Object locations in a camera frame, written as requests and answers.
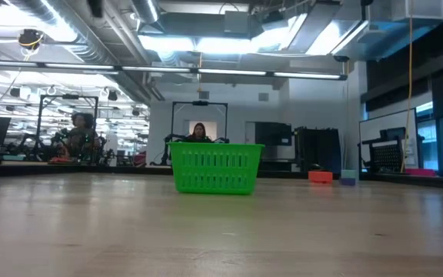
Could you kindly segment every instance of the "table surface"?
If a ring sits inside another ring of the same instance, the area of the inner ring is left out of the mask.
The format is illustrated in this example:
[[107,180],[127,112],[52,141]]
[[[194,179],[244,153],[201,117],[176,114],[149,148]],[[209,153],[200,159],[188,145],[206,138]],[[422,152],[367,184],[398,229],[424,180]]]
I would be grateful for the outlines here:
[[0,178],[0,277],[443,276],[443,189],[259,179],[181,195],[172,176]]

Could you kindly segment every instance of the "plastic basket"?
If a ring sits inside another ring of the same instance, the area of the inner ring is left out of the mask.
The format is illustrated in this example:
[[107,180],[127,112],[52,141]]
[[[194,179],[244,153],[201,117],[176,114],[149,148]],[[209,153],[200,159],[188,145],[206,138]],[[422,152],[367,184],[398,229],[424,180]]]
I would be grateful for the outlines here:
[[248,195],[263,145],[170,142],[179,192]]

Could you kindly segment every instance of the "orange box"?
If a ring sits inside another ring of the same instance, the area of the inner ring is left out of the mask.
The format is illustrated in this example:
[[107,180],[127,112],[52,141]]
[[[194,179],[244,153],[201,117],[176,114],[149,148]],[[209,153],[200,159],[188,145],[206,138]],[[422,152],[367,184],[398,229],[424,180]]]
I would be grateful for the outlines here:
[[332,184],[332,172],[308,172],[308,179],[311,182]]

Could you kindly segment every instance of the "whiteboard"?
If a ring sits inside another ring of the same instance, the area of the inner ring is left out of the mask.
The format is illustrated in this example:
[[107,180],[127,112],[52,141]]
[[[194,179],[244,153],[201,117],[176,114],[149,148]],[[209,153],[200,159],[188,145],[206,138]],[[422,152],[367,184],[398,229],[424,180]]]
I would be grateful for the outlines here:
[[[363,141],[371,139],[378,139],[381,137],[380,131],[389,128],[406,128],[406,118],[408,117],[408,111],[396,112],[390,115],[384,115],[377,118],[372,118],[360,122],[360,148],[361,157],[366,162],[370,161],[370,151],[368,145],[363,145]],[[416,132],[416,112],[413,108],[409,113],[409,127],[408,127],[409,140],[407,143],[407,151],[403,149],[403,152],[407,154],[405,160],[405,168],[418,169],[418,146],[417,146],[417,132]],[[401,142],[401,147],[404,146],[404,140]]]

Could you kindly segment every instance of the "person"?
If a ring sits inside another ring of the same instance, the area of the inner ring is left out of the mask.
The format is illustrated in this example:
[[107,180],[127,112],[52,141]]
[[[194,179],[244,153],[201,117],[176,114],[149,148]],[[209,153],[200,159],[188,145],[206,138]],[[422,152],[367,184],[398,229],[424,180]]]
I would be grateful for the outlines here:
[[192,134],[190,134],[185,142],[212,142],[209,137],[206,136],[206,128],[202,123],[198,123],[194,126]]
[[83,146],[89,149],[94,139],[94,147],[99,147],[97,133],[93,132],[93,115],[88,113],[75,113],[71,117],[74,128],[68,133],[66,148],[71,157],[78,157],[82,153]]

